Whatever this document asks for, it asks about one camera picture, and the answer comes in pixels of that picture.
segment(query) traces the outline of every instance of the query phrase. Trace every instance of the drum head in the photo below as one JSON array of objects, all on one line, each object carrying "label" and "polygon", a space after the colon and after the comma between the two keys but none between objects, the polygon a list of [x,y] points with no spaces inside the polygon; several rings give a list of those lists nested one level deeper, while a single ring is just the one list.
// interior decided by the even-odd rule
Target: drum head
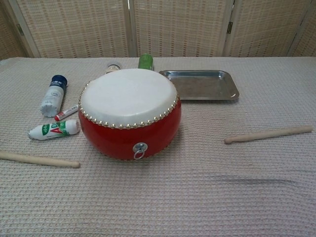
[{"label": "drum head", "polygon": [[176,88],[163,75],[145,69],[123,69],[91,81],[82,92],[79,106],[95,123],[131,128],[162,119],[177,100]]}]

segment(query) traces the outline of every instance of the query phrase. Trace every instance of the wicker panel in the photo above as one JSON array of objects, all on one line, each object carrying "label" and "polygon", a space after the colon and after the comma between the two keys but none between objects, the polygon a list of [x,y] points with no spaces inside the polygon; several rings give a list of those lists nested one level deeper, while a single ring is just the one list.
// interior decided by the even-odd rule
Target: wicker panel
[{"label": "wicker panel", "polygon": [[133,2],[139,55],[217,56],[225,7],[230,1]]},{"label": "wicker panel", "polygon": [[243,0],[228,56],[286,56],[310,0]]},{"label": "wicker panel", "polygon": [[118,0],[17,0],[41,57],[128,56]]},{"label": "wicker panel", "polygon": [[0,60],[13,57],[25,57],[20,42],[14,35],[12,25],[9,24],[3,11],[2,3],[0,3],[0,45]]},{"label": "wicker panel", "polygon": [[300,40],[294,49],[293,56],[316,57],[316,4],[301,34]]}]

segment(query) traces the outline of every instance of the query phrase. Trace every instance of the drum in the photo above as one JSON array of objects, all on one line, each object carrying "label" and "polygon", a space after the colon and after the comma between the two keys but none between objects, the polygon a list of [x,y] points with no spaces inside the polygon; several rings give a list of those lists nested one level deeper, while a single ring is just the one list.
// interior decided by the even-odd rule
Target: drum
[{"label": "drum", "polygon": [[174,138],[181,102],[175,86],[146,69],[122,69],[84,87],[79,120],[88,141],[101,153],[123,160],[152,156]]}]

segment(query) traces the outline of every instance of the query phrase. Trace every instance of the silver tray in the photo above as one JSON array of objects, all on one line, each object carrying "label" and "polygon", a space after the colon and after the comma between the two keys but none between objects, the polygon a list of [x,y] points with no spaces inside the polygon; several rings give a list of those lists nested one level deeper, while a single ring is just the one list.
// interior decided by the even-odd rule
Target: silver tray
[{"label": "silver tray", "polygon": [[181,100],[235,100],[239,92],[231,75],[215,70],[160,71],[175,85]]}]

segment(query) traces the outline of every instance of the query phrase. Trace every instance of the drumstick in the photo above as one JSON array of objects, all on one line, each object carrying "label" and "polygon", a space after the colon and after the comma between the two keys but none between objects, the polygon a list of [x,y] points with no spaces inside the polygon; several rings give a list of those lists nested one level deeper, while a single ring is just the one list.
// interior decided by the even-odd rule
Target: drumstick
[{"label": "drumstick", "polygon": [[239,135],[235,137],[228,137],[224,140],[225,144],[231,144],[232,142],[247,142],[258,139],[264,139],[269,137],[278,137],[278,136],[286,136],[291,134],[299,134],[304,132],[311,132],[313,130],[313,126],[300,126],[300,127],[290,127],[290,128],[281,128],[276,130],[268,130],[261,132],[254,132],[245,135]]},{"label": "drumstick", "polygon": [[26,162],[26,163],[33,163],[33,164],[44,164],[44,165],[63,166],[63,167],[70,166],[72,168],[80,167],[80,163],[78,161],[54,159],[54,158],[47,158],[47,157],[34,157],[34,156],[19,155],[19,154],[2,152],[2,151],[0,151],[0,158]]}]

